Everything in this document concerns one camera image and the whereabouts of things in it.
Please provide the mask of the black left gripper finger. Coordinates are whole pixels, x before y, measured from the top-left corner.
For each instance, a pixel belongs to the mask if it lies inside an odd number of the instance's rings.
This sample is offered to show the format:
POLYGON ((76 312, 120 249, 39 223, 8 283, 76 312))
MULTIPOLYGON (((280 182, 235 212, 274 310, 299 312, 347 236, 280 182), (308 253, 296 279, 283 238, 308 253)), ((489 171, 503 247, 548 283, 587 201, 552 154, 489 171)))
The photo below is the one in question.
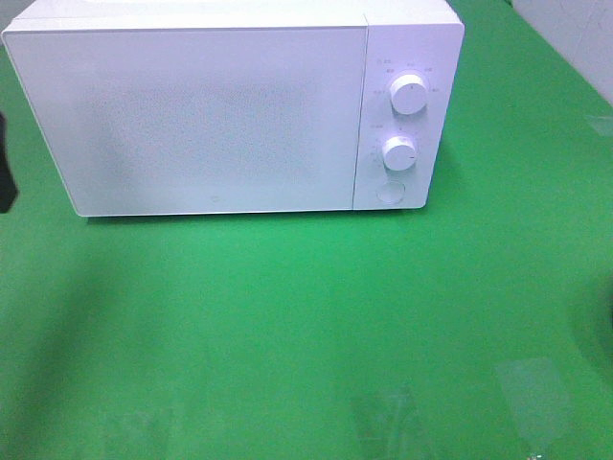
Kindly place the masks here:
POLYGON ((0 189, 1 189, 1 202, 0 209, 2 214, 6 214, 14 204, 18 197, 18 188, 11 173, 7 148, 6 148, 6 133, 7 122, 4 115, 1 115, 1 176, 0 176, 0 189))

